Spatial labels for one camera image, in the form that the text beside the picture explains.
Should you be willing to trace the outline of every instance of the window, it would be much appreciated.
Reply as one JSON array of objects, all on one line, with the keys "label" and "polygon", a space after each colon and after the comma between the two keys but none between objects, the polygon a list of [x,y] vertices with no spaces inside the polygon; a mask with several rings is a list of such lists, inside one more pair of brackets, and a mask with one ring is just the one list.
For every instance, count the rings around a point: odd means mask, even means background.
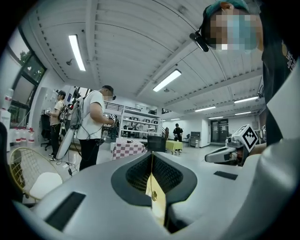
[{"label": "window", "polygon": [[79,90],[78,90],[79,94],[80,94],[82,97],[86,96],[87,93],[88,93],[88,91],[89,91],[89,89],[87,89],[87,88],[79,88]]},{"label": "window", "polygon": [[15,88],[13,100],[27,105],[28,99],[31,96],[35,85],[29,82],[23,76],[20,77],[19,82]]},{"label": "window", "polygon": [[24,72],[38,83],[41,80],[44,71],[45,69],[39,64],[35,56],[32,56],[24,65]]},{"label": "window", "polygon": [[26,59],[30,56],[30,50],[27,47],[26,43],[24,42],[19,29],[17,28],[12,36],[10,37],[10,40],[8,41],[8,46],[14,53],[14,58],[21,63],[25,63]]},{"label": "window", "polygon": [[25,127],[26,122],[26,114],[28,113],[28,110],[25,108],[17,107],[14,105],[11,105],[9,108],[9,112],[11,113],[10,118],[10,127]]},{"label": "window", "polygon": [[12,57],[22,66],[13,85],[14,95],[9,112],[10,127],[25,127],[28,112],[46,68],[27,43],[21,29],[16,29],[7,46]]}]

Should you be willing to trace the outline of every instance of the glass door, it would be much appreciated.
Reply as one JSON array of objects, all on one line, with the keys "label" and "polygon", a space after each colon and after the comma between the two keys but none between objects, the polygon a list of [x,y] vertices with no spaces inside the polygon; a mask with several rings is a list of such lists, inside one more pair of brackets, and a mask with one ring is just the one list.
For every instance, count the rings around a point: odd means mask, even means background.
[{"label": "glass door", "polygon": [[211,125],[211,142],[225,143],[228,136],[228,119],[214,120]]}]

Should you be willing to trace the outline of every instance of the yellow table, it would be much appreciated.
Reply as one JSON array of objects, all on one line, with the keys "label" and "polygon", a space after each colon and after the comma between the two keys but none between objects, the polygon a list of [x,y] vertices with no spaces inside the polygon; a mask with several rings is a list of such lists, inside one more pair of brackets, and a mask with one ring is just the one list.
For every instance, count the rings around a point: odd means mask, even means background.
[{"label": "yellow table", "polygon": [[168,140],[165,142],[165,148],[171,150],[171,152],[174,153],[175,149],[182,150],[182,142]]}]

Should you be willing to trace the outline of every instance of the gold wire chair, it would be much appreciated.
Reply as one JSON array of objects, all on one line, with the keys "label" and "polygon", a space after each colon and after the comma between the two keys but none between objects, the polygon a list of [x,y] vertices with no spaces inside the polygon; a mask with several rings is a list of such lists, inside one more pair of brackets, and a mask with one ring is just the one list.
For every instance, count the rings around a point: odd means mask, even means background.
[{"label": "gold wire chair", "polygon": [[63,183],[54,166],[33,149],[15,149],[9,160],[9,169],[18,188],[35,201]]}]

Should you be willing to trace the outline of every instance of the tree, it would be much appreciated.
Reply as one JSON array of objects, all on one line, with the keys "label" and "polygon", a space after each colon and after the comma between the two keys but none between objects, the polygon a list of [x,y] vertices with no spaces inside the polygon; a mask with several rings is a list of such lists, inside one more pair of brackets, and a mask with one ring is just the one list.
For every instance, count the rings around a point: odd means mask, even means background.
[{"label": "tree", "polygon": [[31,76],[34,80],[38,80],[40,76],[44,73],[43,67],[37,62],[34,56],[31,56],[30,51],[20,53],[20,64],[22,66],[26,65],[24,71]]}]

